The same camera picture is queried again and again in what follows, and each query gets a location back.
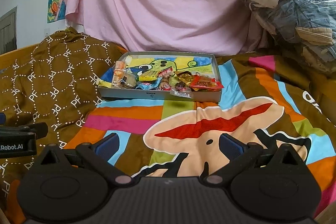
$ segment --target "blue snack package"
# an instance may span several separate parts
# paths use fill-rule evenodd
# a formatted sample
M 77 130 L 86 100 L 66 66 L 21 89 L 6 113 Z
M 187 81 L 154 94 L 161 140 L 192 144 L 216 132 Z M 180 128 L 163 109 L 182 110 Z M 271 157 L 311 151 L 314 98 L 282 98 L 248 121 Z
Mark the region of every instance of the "blue snack package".
M 160 84 L 162 77 L 158 77 L 155 81 L 152 82 L 141 82 L 139 85 L 135 88 L 136 90 L 152 90 L 158 87 Z

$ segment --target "ribbed black surface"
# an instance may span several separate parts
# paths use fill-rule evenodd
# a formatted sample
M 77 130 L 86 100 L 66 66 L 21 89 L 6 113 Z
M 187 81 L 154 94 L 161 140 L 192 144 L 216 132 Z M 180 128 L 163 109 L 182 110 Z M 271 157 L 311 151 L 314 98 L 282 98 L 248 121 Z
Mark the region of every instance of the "ribbed black surface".
M 76 224 L 265 224 L 234 207 L 225 192 L 201 185 L 197 178 L 142 178 L 117 190 L 96 215 Z M 303 220 L 297 224 L 313 224 Z M 27 220 L 25 224 L 39 224 Z

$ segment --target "pink cloth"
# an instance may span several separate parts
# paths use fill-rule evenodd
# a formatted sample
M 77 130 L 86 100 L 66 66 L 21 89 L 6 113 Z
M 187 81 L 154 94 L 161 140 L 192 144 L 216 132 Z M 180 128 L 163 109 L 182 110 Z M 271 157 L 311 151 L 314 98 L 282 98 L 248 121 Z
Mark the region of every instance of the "pink cloth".
M 240 0 L 64 0 L 66 18 L 130 51 L 233 55 L 266 41 Z

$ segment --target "wall outlet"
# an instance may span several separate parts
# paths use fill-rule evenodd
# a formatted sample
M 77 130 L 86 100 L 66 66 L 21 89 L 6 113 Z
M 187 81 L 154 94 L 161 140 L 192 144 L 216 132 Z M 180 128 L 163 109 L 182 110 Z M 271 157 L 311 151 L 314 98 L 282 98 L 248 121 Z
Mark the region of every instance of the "wall outlet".
M 50 35 L 50 28 L 44 29 L 44 37 L 48 37 Z

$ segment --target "clear plastic bag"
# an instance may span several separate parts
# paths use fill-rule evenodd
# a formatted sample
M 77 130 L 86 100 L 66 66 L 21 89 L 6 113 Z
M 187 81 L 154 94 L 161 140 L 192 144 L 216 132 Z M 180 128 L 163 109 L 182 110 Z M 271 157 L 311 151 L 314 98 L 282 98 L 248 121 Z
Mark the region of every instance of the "clear plastic bag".
M 336 0 L 243 1 L 280 46 L 321 72 L 336 71 Z

